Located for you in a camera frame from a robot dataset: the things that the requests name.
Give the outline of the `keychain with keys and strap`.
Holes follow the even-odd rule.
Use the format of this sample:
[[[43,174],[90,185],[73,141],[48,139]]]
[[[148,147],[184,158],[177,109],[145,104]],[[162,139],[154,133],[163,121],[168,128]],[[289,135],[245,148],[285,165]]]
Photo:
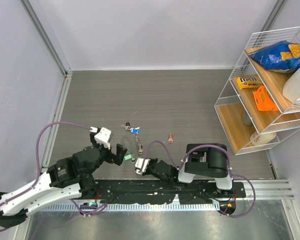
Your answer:
[[[120,144],[128,149],[127,156],[124,157],[124,160],[130,160],[134,163],[144,152],[139,138],[140,127],[131,127],[129,122],[121,126],[125,129],[126,134],[121,138]]]

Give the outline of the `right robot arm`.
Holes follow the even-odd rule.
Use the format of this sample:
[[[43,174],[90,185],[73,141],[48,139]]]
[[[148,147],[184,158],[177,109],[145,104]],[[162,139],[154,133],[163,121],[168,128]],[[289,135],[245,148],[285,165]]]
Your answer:
[[[156,158],[138,158],[135,172],[182,186],[193,183],[195,176],[213,178],[216,185],[213,193],[226,198],[231,197],[235,189],[228,150],[221,143],[188,144],[180,165],[170,165]]]

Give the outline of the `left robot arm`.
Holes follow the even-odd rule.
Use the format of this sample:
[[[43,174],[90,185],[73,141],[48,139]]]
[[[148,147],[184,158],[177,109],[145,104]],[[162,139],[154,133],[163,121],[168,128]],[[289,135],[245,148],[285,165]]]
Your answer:
[[[13,191],[0,192],[0,227],[8,229],[23,223],[30,215],[58,202],[72,199],[91,199],[97,195],[98,185],[93,172],[102,163],[121,165],[127,149],[111,147],[91,141],[92,145],[59,159],[37,179]]]

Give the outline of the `small red key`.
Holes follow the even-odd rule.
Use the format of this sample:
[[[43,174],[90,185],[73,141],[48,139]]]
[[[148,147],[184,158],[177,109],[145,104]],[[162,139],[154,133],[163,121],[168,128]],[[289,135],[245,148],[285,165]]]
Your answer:
[[[174,142],[174,136],[172,134],[169,134],[168,136],[168,143],[172,144]]]

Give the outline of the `cream lotion bottle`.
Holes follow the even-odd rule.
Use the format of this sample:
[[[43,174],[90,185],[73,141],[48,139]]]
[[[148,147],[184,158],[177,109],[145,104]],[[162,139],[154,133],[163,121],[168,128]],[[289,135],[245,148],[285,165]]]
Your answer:
[[[261,146],[270,143],[273,139],[275,139],[277,136],[276,132],[269,132],[269,133],[263,133],[260,134],[257,131],[255,131],[250,136],[250,142],[253,146]]]

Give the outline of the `yellow candy bag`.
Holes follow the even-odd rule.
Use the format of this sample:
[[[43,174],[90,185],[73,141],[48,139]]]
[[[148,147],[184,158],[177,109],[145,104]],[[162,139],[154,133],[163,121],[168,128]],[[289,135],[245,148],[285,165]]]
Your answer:
[[[240,90],[242,89],[252,89],[259,88],[263,85],[263,82],[258,76],[253,77],[237,77],[236,78],[237,85]]]

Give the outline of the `orange candy bag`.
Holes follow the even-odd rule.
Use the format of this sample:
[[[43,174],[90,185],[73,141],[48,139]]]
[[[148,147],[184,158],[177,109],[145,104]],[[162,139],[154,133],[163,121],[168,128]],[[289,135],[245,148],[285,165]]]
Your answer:
[[[278,112],[279,109],[264,85],[253,91],[256,107],[261,112]]]

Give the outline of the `white plastic bottle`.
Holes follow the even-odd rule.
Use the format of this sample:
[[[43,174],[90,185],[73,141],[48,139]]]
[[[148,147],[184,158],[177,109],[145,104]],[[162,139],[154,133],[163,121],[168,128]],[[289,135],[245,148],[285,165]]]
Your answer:
[[[282,94],[291,103],[300,99],[300,68],[286,81]]]

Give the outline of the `blue chips bag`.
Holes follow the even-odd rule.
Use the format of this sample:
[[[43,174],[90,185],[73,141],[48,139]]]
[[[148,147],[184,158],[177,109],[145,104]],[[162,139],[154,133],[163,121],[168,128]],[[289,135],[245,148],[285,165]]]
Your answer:
[[[248,55],[267,71],[293,73],[300,68],[300,43],[280,41]]]

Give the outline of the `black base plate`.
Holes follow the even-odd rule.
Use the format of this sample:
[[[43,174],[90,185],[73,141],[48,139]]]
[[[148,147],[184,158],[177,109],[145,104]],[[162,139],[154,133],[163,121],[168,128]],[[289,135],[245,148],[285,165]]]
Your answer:
[[[175,197],[182,205],[211,203],[232,197],[245,198],[242,182],[233,184],[234,190],[221,191],[214,181],[195,179],[191,183],[176,183],[162,180],[97,179],[92,190],[77,197],[77,200],[100,200],[102,204],[171,204]]]

